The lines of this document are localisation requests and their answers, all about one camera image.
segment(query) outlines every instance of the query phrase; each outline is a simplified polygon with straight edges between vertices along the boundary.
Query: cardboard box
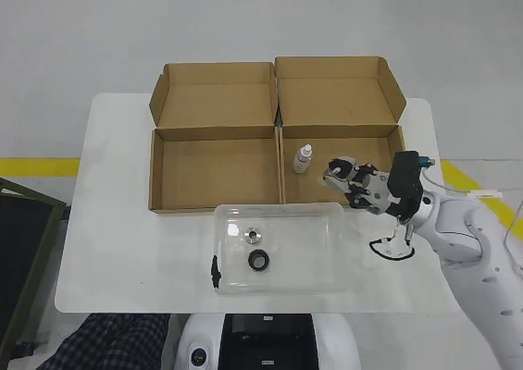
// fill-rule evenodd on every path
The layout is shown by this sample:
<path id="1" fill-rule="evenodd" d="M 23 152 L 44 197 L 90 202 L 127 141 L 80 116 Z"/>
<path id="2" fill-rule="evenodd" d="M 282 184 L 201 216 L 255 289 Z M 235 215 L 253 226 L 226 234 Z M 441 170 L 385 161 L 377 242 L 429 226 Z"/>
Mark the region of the cardboard box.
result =
<path id="1" fill-rule="evenodd" d="M 150 102 L 150 210 L 282 203 L 277 108 L 271 63 L 166 65 Z"/>
<path id="2" fill-rule="evenodd" d="M 389 171 L 405 148 L 398 121 L 405 98 L 378 56 L 277 57 L 281 116 L 282 199 L 285 203 L 340 202 L 322 173 L 347 155 Z M 313 146 L 304 174 L 293 172 L 296 151 Z"/>

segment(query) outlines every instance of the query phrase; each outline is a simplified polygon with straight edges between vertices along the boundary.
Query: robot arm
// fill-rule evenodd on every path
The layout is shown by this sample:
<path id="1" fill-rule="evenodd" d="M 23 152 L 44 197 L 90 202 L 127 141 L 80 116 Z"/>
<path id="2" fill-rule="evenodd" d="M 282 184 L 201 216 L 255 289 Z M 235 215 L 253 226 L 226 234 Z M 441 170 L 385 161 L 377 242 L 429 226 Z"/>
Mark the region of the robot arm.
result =
<path id="1" fill-rule="evenodd" d="M 340 157 L 323 179 L 344 192 L 351 207 L 395 216 L 427 240 L 457 302 L 500 366 L 523 370 L 523 256 L 504 247 L 505 228 L 481 201 L 423 191 L 419 173 L 431 165 L 417 152 L 400 152 L 388 174 Z"/>

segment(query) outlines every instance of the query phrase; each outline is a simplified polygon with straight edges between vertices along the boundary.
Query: plaid shirt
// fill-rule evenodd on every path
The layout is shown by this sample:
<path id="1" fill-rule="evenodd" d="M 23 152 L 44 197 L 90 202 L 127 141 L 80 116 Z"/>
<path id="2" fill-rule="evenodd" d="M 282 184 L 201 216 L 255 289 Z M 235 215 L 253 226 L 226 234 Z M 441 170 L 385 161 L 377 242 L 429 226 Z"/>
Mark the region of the plaid shirt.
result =
<path id="1" fill-rule="evenodd" d="M 160 369 L 169 317 L 91 314 L 38 369 Z"/>

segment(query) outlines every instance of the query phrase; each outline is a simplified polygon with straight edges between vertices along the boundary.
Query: gray floor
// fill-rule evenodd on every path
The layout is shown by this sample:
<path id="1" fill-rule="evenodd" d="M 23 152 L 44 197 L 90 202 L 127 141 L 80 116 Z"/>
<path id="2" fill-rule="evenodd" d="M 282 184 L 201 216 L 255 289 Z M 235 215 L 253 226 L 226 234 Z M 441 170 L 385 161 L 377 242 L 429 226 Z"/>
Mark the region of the gray floor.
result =
<path id="1" fill-rule="evenodd" d="M 523 185 L 519 0 L 0 1 L 0 156 L 80 156 L 91 99 L 149 93 L 167 62 L 284 55 L 385 56 L 432 105 L 442 158 L 485 186 Z M 21 181 L 71 200 L 73 179 Z M 81 321 L 50 315 L 53 343 Z M 348 318 L 366 369 L 495 367 L 460 314 Z"/>

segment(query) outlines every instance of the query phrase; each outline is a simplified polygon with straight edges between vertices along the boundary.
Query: clear plastic container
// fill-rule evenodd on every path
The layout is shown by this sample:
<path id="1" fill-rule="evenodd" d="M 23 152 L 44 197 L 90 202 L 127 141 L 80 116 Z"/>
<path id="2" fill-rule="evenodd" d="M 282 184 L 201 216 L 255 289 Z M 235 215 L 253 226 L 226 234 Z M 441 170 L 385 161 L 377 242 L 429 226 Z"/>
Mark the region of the clear plastic container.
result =
<path id="1" fill-rule="evenodd" d="M 337 203 L 221 205 L 214 223 L 219 294 L 346 287 Z"/>

